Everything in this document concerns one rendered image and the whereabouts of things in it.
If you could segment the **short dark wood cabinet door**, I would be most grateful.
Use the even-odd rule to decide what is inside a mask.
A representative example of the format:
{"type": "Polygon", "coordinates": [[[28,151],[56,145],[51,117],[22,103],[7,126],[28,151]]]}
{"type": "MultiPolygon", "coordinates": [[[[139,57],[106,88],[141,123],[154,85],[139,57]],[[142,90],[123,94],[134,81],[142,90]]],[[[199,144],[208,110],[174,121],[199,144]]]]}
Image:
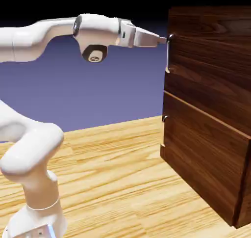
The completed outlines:
{"type": "Polygon", "coordinates": [[[164,92],[160,155],[230,226],[251,224],[251,136],[164,92]]]}

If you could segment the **tall dark wood cabinet door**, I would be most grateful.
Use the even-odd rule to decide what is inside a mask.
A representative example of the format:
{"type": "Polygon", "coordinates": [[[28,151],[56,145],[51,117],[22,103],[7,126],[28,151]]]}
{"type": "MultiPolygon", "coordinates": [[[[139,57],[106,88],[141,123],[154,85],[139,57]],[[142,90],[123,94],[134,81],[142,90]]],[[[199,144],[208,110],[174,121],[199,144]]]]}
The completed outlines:
{"type": "Polygon", "coordinates": [[[251,136],[251,6],[173,7],[165,90],[251,136]]]}

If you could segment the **dark wood cabinet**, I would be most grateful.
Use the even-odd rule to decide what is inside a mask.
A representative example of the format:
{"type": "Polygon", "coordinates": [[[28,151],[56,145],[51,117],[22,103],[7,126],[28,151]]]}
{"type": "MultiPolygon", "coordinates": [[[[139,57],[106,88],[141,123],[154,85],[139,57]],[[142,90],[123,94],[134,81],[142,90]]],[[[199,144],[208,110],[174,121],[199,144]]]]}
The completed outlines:
{"type": "Polygon", "coordinates": [[[251,224],[251,5],[168,14],[160,155],[230,226],[251,224]]]}

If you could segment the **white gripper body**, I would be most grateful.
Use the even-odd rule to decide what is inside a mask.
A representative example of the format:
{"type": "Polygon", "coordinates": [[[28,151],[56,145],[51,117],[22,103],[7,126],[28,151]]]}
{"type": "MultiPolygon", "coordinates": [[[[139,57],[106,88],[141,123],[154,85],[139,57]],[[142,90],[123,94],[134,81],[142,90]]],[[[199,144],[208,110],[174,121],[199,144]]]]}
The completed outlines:
{"type": "Polygon", "coordinates": [[[136,47],[156,47],[157,34],[136,27],[133,45],[136,47]]]}

